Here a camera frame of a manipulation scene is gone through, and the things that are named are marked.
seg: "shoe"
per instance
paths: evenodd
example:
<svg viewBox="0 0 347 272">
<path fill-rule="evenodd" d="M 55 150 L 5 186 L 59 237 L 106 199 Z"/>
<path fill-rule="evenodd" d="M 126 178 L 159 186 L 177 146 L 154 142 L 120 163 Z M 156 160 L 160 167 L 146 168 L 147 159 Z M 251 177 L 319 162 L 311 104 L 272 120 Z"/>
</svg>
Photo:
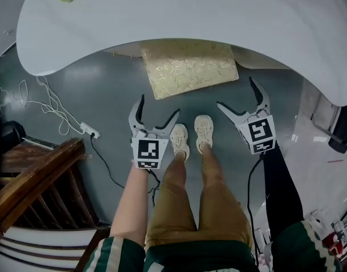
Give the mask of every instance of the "shoe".
<svg viewBox="0 0 347 272">
<path fill-rule="evenodd" d="M 198 151 L 202 154 L 200 145 L 203 142 L 208 143 L 211 147 L 213 144 L 212 133 L 213 133 L 213 122 L 210 116 L 200 115 L 195 119 L 195 131 L 197 133 L 196 146 Z"/>
<path fill-rule="evenodd" d="M 186 154 L 186 161 L 190 156 L 190 148 L 187 145 L 189 133 L 185 125 L 175 124 L 169 138 L 171 139 L 174 154 L 176 155 L 177 152 L 183 151 Z"/>
</svg>

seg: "white cable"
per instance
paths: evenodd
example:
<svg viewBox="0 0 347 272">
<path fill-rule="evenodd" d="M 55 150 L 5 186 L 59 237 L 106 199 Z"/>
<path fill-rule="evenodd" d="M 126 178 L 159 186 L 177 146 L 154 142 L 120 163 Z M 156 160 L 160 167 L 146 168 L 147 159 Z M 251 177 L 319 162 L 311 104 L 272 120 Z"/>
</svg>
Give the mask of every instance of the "white cable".
<svg viewBox="0 0 347 272">
<path fill-rule="evenodd" d="M 22 81 L 20 82 L 20 84 L 19 84 L 20 98 L 18 98 L 18 99 L 15 97 L 15 95 L 14 95 L 14 93 L 13 93 L 12 91 L 8 92 L 8 91 L 6 91 L 6 90 L 4 90 L 4 89 L 2 89 L 2 88 L 0 88 L 0 91 L 7 92 L 9 95 L 12 94 L 13 97 L 14 97 L 14 101 L 19 100 L 19 101 L 20 101 L 20 105 L 23 106 L 23 107 L 25 107 L 25 106 L 27 105 L 27 103 L 36 103 L 36 104 L 40 104 L 40 105 L 41 105 L 41 110 L 42 110 L 45 114 L 47 114 L 47 113 L 54 113 L 54 114 L 56 114 L 57 116 L 59 116 L 59 117 L 61 118 L 61 123 L 60 123 L 60 125 L 59 125 L 59 133 L 60 133 L 60 135 L 63 135 L 63 136 L 67 135 L 67 134 L 69 133 L 69 131 L 70 131 L 70 128 L 72 128 L 72 130 L 75 130 L 77 133 L 83 135 L 83 134 L 84 134 L 83 131 L 79 131 L 79 130 L 77 130 L 76 128 L 74 128 L 74 127 L 71 125 L 71 123 L 70 123 L 70 121 L 69 121 L 69 119 L 68 119 L 67 114 L 70 115 L 70 117 L 74 119 L 74 121 L 79 125 L 79 127 L 80 127 L 80 122 L 79 122 L 77 119 L 75 119 L 75 117 L 74 117 L 68 110 L 66 110 L 66 109 L 64 108 L 64 106 L 62 105 L 62 103 L 61 103 L 61 101 L 60 101 L 60 98 L 59 98 L 56 94 L 54 94 L 54 93 L 51 91 L 50 86 L 49 86 L 48 79 L 47 79 L 45 76 L 44 76 L 44 78 L 46 79 L 46 83 L 43 83 L 42 81 L 40 81 L 40 78 L 39 78 L 38 76 L 36 77 L 36 80 L 37 80 L 37 83 L 38 83 L 39 85 L 45 86 L 46 91 L 47 91 L 48 96 L 49 96 L 49 105 L 47 105 L 47 104 L 45 104 L 45 103 L 42 103 L 42 102 L 39 102 L 39 101 L 34 101 L 34 100 L 29 100 L 29 99 L 28 99 L 29 92 L 28 92 L 26 80 L 22 80 Z M 24 98 L 24 96 L 22 95 L 22 91 L 21 91 L 21 85 L 22 85 L 23 83 L 25 83 L 25 87 L 26 87 L 26 98 Z M 59 104 L 60 104 L 61 108 L 62 108 L 67 114 L 64 113 L 63 111 L 60 111 L 60 110 L 59 110 Z M 67 128 L 67 131 L 66 131 L 65 133 L 62 133 L 62 132 L 61 132 L 61 126 L 63 125 L 64 121 L 67 123 L 68 128 Z"/>
</svg>

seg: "jacket sleeve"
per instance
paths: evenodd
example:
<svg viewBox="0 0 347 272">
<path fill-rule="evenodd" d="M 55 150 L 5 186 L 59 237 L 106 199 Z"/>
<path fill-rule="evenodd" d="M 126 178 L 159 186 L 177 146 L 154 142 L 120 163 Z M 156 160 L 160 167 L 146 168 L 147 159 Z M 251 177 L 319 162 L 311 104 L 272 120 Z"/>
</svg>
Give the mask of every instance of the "jacket sleeve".
<svg viewBox="0 0 347 272">
<path fill-rule="evenodd" d="M 278 271 L 339 272 L 339 260 L 323 245 L 306 221 L 282 232 L 271 247 L 273 268 Z"/>
<path fill-rule="evenodd" d="M 101 240 L 84 272 L 142 272 L 144 249 L 128 239 L 110 237 Z"/>
</svg>

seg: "gold patterned cloth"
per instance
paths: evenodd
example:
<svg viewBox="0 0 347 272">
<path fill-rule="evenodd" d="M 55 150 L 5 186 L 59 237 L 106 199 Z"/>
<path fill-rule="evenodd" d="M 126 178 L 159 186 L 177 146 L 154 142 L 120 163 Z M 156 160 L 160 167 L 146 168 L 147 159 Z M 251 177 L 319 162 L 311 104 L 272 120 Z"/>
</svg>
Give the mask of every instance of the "gold patterned cloth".
<svg viewBox="0 0 347 272">
<path fill-rule="evenodd" d="M 230 45 L 192 39 L 140 44 L 156 99 L 238 79 Z"/>
</svg>

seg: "white curved desk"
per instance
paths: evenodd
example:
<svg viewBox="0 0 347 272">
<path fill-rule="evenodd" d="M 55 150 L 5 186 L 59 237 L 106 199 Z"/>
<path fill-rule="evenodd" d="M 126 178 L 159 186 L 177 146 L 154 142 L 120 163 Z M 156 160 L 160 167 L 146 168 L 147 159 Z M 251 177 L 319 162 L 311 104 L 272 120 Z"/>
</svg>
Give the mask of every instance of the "white curved desk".
<svg viewBox="0 0 347 272">
<path fill-rule="evenodd" d="M 102 49 L 161 38 L 263 53 L 347 104 L 345 0 L 25 0 L 17 47 L 23 67 L 42 75 Z"/>
</svg>

